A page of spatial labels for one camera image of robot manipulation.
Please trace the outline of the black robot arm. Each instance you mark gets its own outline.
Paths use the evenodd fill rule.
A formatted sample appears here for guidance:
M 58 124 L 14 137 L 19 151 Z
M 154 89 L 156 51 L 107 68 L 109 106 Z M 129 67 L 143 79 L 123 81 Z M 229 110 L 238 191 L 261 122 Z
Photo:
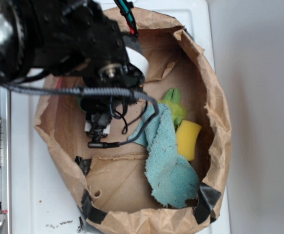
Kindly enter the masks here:
M 0 86 L 39 95 L 76 95 L 86 112 L 91 148 L 103 143 L 113 118 L 143 96 L 149 64 L 133 4 L 116 2 L 129 32 L 93 0 L 0 0 Z

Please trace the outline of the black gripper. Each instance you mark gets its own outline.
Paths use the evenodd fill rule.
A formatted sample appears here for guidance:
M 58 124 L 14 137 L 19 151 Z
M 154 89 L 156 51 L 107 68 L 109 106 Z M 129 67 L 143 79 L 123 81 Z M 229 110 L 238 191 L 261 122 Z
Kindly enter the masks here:
M 127 98 L 111 97 L 82 97 L 79 107 L 86 113 L 85 132 L 91 143 L 100 143 L 109 134 L 111 121 L 123 119 L 127 113 Z

